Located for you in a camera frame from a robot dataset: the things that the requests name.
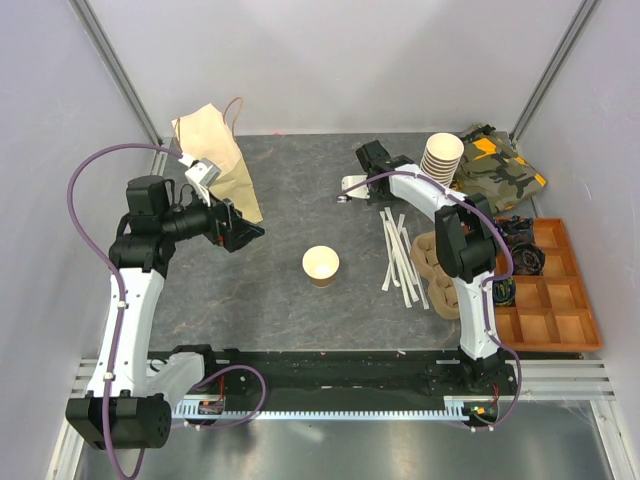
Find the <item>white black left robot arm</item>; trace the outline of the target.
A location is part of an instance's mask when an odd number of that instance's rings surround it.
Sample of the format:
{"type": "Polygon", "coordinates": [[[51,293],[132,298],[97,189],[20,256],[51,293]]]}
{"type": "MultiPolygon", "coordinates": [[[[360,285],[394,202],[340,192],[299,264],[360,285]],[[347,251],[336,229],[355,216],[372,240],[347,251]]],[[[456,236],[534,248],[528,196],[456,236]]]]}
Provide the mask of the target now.
{"type": "Polygon", "coordinates": [[[178,346],[158,373],[147,373],[153,317],[176,244],[203,236],[234,252],[265,233],[228,199],[194,196],[185,207],[173,206],[170,184],[148,175],[127,185],[128,211],[108,253],[111,300],[98,364],[84,396],[70,399],[65,412],[94,449],[164,446],[170,415],[183,397],[218,385],[208,344],[178,346]]]}

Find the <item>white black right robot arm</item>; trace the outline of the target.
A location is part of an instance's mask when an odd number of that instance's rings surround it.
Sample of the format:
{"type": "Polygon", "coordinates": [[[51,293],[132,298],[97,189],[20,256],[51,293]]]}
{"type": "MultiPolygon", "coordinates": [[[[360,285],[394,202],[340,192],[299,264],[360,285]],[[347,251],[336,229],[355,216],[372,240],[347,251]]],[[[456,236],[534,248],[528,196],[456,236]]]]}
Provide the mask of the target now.
{"type": "Polygon", "coordinates": [[[454,192],[408,157],[391,156],[377,140],[357,148],[356,157],[374,199],[404,200],[434,223],[438,262],[453,280],[458,300],[458,381],[469,393],[483,392],[502,364],[492,299],[500,244],[488,201],[454,192]]]}

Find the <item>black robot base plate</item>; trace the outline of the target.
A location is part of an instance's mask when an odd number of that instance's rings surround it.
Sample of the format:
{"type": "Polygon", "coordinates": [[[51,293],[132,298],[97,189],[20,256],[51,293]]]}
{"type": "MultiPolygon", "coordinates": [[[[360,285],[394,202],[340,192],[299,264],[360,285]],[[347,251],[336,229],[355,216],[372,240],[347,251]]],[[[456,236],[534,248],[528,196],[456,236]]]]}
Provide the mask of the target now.
{"type": "Polygon", "coordinates": [[[461,350],[408,351],[283,351],[215,352],[206,344],[182,345],[159,352],[155,359],[167,361],[172,354],[198,353],[204,358],[204,375],[197,388],[208,387],[212,375],[236,365],[252,367],[265,379],[270,392],[278,388],[315,391],[332,388],[379,388],[411,390],[427,396],[512,395],[517,373],[500,349],[487,359],[472,360],[461,350]]]}

